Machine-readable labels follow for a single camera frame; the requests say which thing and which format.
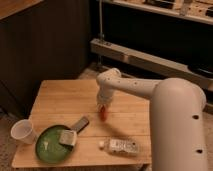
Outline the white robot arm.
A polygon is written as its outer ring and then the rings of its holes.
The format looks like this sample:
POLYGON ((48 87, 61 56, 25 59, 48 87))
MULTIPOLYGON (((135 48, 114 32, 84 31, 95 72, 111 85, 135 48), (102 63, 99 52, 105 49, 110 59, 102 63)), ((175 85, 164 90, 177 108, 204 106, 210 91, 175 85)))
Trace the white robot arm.
POLYGON ((148 99, 152 171, 208 171, 203 127, 206 96, 182 78, 131 79, 116 68, 100 73, 97 103, 107 107, 116 90, 148 99))

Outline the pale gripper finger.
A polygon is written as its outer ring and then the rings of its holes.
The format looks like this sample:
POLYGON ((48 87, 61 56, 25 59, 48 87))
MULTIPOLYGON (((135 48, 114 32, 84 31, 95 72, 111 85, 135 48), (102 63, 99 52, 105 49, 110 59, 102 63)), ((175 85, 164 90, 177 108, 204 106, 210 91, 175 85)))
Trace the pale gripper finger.
POLYGON ((107 103, 106 104, 106 110, 109 110, 110 106, 111 106, 111 103, 107 103))
POLYGON ((103 112, 103 105, 98 104, 98 113, 103 112))

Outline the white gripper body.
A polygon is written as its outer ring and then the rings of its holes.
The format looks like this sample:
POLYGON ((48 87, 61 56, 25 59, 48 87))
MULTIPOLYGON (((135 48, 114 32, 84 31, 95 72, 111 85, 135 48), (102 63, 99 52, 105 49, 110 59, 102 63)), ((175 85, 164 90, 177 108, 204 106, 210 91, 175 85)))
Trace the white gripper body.
POLYGON ((97 94, 97 103, 99 105, 109 105, 112 102, 114 91, 112 89, 100 88, 97 94))

